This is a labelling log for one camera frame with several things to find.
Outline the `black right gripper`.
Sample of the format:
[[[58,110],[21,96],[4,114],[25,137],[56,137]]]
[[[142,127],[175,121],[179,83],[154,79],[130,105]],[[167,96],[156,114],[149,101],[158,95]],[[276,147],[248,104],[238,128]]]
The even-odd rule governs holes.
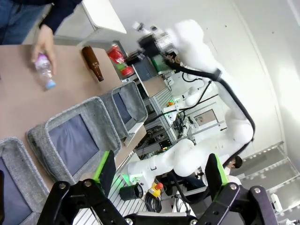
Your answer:
[[[157,35],[147,35],[141,37],[137,42],[140,48],[143,50],[143,54],[148,57],[154,57],[160,55],[164,52],[161,44],[161,36]]]

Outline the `person's bare hand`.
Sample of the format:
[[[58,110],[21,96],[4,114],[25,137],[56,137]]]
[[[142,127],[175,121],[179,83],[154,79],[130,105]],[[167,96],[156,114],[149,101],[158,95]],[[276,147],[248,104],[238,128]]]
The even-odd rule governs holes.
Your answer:
[[[40,28],[32,50],[31,61],[35,63],[38,60],[38,56],[40,53],[45,54],[48,57],[49,62],[52,66],[52,73],[55,74],[57,68],[57,61],[54,51],[53,37],[54,35],[52,29],[47,25],[43,24]]]

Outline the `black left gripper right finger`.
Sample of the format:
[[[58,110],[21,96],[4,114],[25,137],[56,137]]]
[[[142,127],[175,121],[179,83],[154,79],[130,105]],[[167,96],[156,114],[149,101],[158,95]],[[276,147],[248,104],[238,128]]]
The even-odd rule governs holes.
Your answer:
[[[198,218],[199,225],[220,225],[230,211],[239,213],[245,225],[277,224],[266,190],[261,186],[245,189],[230,182],[216,154],[209,155],[205,175],[212,203]]]

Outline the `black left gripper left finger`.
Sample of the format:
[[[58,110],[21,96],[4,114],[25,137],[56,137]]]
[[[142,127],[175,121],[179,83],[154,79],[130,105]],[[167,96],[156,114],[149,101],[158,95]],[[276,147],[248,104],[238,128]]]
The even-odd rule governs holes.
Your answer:
[[[71,185],[57,181],[45,202],[38,225],[71,225],[80,209],[90,209],[103,225],[126,225],[108,195],[116,173],[115,155],[106,151],[91,178]]]

